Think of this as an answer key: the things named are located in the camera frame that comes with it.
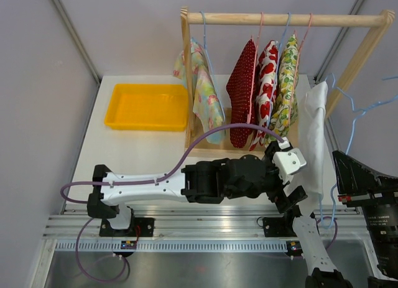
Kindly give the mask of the white skirt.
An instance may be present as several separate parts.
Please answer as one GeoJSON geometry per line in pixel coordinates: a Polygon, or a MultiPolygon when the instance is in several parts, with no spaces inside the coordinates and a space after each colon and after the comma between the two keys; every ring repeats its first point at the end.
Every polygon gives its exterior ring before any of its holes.
{"type": "Polygon", "coordinates": [[[325,155],[324,120],[328,85],[321,82],[306,92],[298,104],[298,148],[307,164],[293,176],[290,193],[303,187],[307,198],[298,202],[301,214],[309,216],[323,198],[325,155]]]}

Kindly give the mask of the lemon print skirt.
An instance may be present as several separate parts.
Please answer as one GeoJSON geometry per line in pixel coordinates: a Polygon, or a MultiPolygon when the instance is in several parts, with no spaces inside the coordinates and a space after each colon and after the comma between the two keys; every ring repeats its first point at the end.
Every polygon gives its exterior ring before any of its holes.
{"type": "Polygon", "coordinates": [[[293,33],[282,51],[279,61],[279,69],[277,74],[276,101],[273,105],[272,116],[269,129],[280,137],[286,137],[289,133],[291,125],[295,123],[298,117],[298,106],[295,94],[293,102],[291,122],[288,125],[289,103],[292,94],[294,82],[294,71],[298,55],[298,39],[293,33]]]}

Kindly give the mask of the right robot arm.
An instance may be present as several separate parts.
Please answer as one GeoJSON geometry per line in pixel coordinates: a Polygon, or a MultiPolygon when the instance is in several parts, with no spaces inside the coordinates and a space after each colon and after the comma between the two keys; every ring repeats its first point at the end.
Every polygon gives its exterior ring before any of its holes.
{"type": "MultiPolygon", "coordinates": [[[[365,226],[349,230],[342,237],[362,240],[371,274],[366,287],[397,287],[397,177],[378,172],[342,151],[333,151],[339,201],[359,208],[365,226]]],[[[299,212],[282,220],[283,231],[296,236],[307,263],[306,287],[352,287],[347,272],[340,271],[334,259],[348,255],[327,251],[320,226],[312,216],[299,212]]]]}

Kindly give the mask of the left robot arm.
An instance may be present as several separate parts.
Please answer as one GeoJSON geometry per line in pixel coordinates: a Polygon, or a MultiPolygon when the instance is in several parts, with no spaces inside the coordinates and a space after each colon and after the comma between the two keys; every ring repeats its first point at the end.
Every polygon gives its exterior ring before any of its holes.
{"type": "Polygon", "coordinates": [[[265,193],[279,213],[285,213],[307,194],[302,186],[286,194],[284,188],[307,164],[300,149],[272,142],[263,158],[199,161],[178,169],[170,177],[123,176],[96,165],[93,191],[86,204],[88,216],[101,220],[101,237],[151,237],[154,218],[140,218],[127,205],[131,201],[172,200],[220,204],[224,199],[257,198],[265,193]]]}

